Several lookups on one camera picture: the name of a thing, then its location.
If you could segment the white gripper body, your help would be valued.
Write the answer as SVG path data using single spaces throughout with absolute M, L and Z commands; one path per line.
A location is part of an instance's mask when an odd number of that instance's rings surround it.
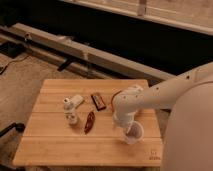
M 114 120 L 114 123 L 116 125 L 118 125 L 119 127 L 127 129 L 132 125 L 132 123 L 134 121 L 134 116 L 133 115 L 119 115 L 119 116 L 117 116 L 116 114 L 114 114 L 113 120 Z

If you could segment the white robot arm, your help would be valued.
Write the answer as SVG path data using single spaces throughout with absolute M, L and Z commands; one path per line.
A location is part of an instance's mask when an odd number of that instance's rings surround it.
M 128 130 L 137 110 L 171 110 L 161 171 L 213 171 L 213 62 L 148 89 L 131 86 L 111 100 L 113 119 Z

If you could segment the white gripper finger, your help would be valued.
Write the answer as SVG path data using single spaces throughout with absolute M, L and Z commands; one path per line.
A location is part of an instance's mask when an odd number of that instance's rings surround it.
M 130 134 L 130 132 L 131 132 L 131 127 L 124 128 L 124 129 L 123 129 L 123 133 L 124 133 L 124 135 L 129 135 L 129 134 Z

